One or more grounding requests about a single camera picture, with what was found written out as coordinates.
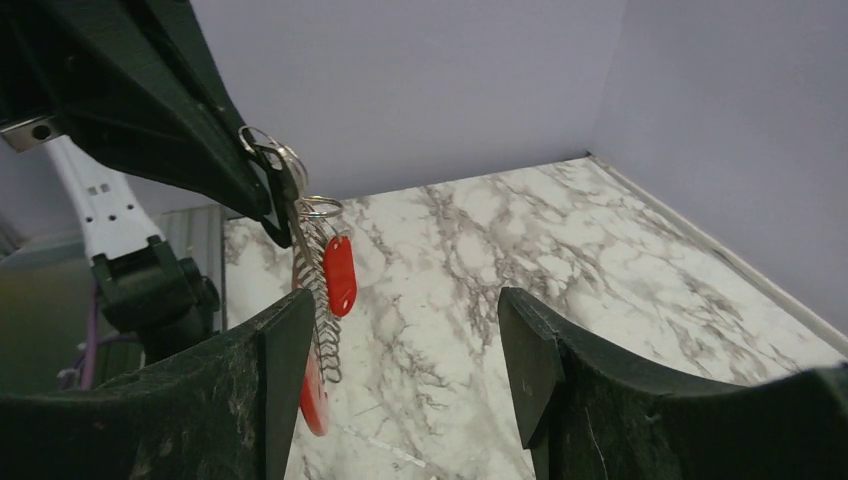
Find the baseboard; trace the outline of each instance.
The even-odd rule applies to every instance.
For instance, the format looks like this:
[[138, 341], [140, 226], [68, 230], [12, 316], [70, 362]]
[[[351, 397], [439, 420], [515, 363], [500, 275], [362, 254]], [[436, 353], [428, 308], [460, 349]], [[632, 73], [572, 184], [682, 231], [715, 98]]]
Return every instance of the baseboard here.
[[806, 305], [799, 302], [795, 297], [769, 280], [765, 275], [760, 273], [749, 263], [742, 260], [742, 258], [738, 255], [728, 250], [715, 238], [708, 235], [668, 205], [664, 204], [656, 197], [630, 181], [615, 168], [604, 163], [601, 159], [594, 155], [589, 158], [598, 165], [598, 167], [609, 173], [613, 178], [621, 182], [622, 185], [636, 194], [648, 206], [683, 231], [684, 234], [692, 238], [701, 247], [711, 251], [722, 263], [732, 268], [736, 273], [741, 275], [742, 278], [748, 281], [748, 283], [772, 299], [777, 305], [795, 317], [795, 319], [797, 319], [802, 325], [810, 329], [810, 331], [824, 340], [828, 345], [833, 347], [839, 353], [848, 356], [848, 337], [839, 330], [835, 329], [825, 319], [818, 316]]

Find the keychain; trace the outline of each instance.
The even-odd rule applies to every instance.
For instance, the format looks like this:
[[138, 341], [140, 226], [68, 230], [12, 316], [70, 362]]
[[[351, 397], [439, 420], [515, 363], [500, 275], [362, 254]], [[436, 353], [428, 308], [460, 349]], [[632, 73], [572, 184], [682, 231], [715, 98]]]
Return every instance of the keychain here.
[[[268, 142], [249, 142], [244, 135], [248, 130], [263, 135]], [[329, 428], [325, 384], [338, 383], [342, 379], [339, 320], [350, 313], [357, 294], [350, 238], [340, 234], [329, 222], [342, 213], [343, 206], [329, 197], [306, 196], [309, 183], [306, 167], [288, 146], [252, 127], [239, 129], [239, 137], [244, 148], [255, 155], [263, 155], [272, 170], [288, 169], [296, 184], [297, 198], [287, 206], [289, 224], [297, 240], [292, 246], [292, 287], [311, 290], [315, 299], [315, 328], [301, 389], [300, 410], [312, 433], [323, 436]], [[317, 208], [322, 206], [331, 209]]]

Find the metal key ring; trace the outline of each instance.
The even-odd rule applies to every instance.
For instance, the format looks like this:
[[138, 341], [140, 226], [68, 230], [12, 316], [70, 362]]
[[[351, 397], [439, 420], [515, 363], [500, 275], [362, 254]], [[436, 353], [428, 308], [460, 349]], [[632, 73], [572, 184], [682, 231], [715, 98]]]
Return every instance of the metal key ring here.
[[293, 155], [294, 151], [291, 148], [286, 145], [274, 147], [261, 144], [256, 144], [255, 147], [266, 154], [273, 170], [279, 172], [283, 168], [287, 168], [297, 186], [298, 195], [306, 194], [306, 187], [309, 185], [309, 172], [306, 170], [306, 165], [296, 155]]
[[247, 138], [245, 138], [244, 132], [246, 132], [246, 131], [254, 131], [256, 133], [259, 133], [263, 137], [267, 138], [271, 145], [273, 145], [275, 147], [280, 146], [280, 142], [278, 142], [276, 139], [274, 139], [274, 137], [272, 137], [271, 135], [268, 135], [267, 133], [263, 132], [262, 130], [259, 130], [256, 127], [250, 127], [250, 126], [247, 126], [247, 125], [243, 125], [243, 126], [239, 127], [239, 131], [238, 131], [239, 141], [241, 141], [241, 146], [244, 147], [244, 149], [247, 150], [249, 153], [256, 155], [256, 150], [253, 149], [253, 145], [251, 145], [250, 142], [247, 141]]
[[342, 202], [336, 200], [335, 198], [322, 197], [320, 195], [310, 195], [308, 197], [303, 197], [300, 200], [309, 207], [313, 207], [315, 205], [330, 205], [336, 207], [333, 210], [327, 210], [323, 212], [319, 212], [314, 210], [313, 208], [309, 208], [310, 211], [300, 212], [300, 216], [303, 218], [333, 218], [338, 217], [344, 211], [344, 205], [342, 205]]

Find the metal bracket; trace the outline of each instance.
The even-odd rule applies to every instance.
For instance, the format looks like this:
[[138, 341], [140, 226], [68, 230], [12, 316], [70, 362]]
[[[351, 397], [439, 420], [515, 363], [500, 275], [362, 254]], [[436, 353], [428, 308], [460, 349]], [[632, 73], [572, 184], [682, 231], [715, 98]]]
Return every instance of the metal bracket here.
[[22, 122], [0, 126], [0, 135], [18, 153], [25, 152], [50, 140], [61, 137], [65, 130], [56, 117], [41, 116]]

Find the key ring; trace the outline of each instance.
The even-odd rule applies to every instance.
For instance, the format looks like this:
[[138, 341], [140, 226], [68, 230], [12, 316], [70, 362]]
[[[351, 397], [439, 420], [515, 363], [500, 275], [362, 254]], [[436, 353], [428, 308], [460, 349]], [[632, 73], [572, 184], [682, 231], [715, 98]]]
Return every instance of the key ring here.
[[[251, 145], [251, 143], [247, 141], [247, 138], [245, 138], [245, 132], [250, 131], [259, 133], [268, 140], [268, 143], [260, 143], [254, 139], [254, 142]], [[309, 185], [309, 171], [306, 169], [306, 165], [303, 164], [303, 162], [300, 160], [300, 157], [297, 156], [297, 154], [291, 147], [278, 142], [274, 137], [268, 135], [262, 130], [248, 125], [239, 127], [238, 136], [242, 147], [247, 150], [248, 153], [258, 155], [258, 149], [264, 153], [270, 153], [277, 157], [279, 159], [279, 162], [273, 162], [271, 159], [269, 159], [272, 169], [282, 170], [283, 163], [285, 163], [289, 170], [292, 172], [292, 176], [294, 177], [295, 183], [297, 184], [297, 188], [300, 194], [303, 195], [306, 192], [306, 186]]]
[[[336, 201], [336, 202], [334, 202], [334, 203], [333, 203], [333, 206], [336, 206], [336, 210], [335, 210], [335, 211], [333, 211], [333, 212], [326, 212], [326, 213], [330, 213], [330, 214], [331, 214], [331, 215], [333, 215], [333, 216], [337, 216], [338, 214], [340, 214], [340, 213], [342, 212], [342, 208], [341, 208], [341, 207], [339, 207], [339, 206], [337, 205], [338, 203], [340, 203], [340, 202]], [[307, 208], [310, 212], [318, 213], [318, 214], [320, 214], [320, 213], [321, 213], [321, 212], [316, 211], [316, 210], [315, 210], [315, 207], [313, 207], [313, 206], [312, 206], [311, 204], [309, 204], [309, 203], [302, 202], [302, 204], [303, 204], [303, 206], [304, 206], [304, 207], [306, 207], [306, 208]], [[307, 222], [312, 222], [312, 220], [316, 220], [316, 219], [317, 219], [317, 217], [313, 217], [313, 218], [308, 218], [308, 217], [307, 217], [307, 218], [306, 218]], [[342, 241], [342, 237], [343, 237], [343, 235], [341, 234], [341, 232], [339, 232], [339, 231], [338, 231], [338, 229], [336, 229], [336, 227], [334, 227], [334, 226], [333, 226], [333, 224], [332, 224], [331, 222], [328, 222], [328, 221], [324, 220], [323, 222], [321, 222], [321, 224], [320, 224], [320, 225], [317, 225], [317, 223], [315, 223], [315, 222], [313, 222], [313, 223], [312, 223], [312, 225], [316, 225], [316, 227], [317, 227], [317, 228], [314, 228], [314, 229], [313, 229], [313, 228], [310, 228], [310, 229], [308, 229], [308, 230], [307, 230], [307, 232], [308, 232], [310, 235], [313, 235], [313, 236], [316, 236], [316, 235], [317, 235], [317, 237], [316, 237], [316, 238], [318, 238], [318, 241], [319, 241], [320, 243], [327, 245], [327, 244], [329, 244], [329, 243], [330, 243], [330, 241], [331, 241], [332, 239], [336, 239], [336, 240], [338, 240], [339, 242], [341, 242], [341, 241]], [[333, 232], [332, 236], [327, 236], [327, 231], [326, 231], [325, 227], [329, 227], [329, 229], [330, 229], [330, 230], [332, 230], [332, 232]]]
[[[310, 195], [301, 197], [300, 201], [308, 207], [307, 211], [300, 212], [300, 216], [310, 220], [338, 217], [344, 211], [344, 205], [342, 205], [342, 202], [335, 198]], [[316, 205], [330, 205], [335, 208], [332, 210], [318, 211], [315, 210]]]

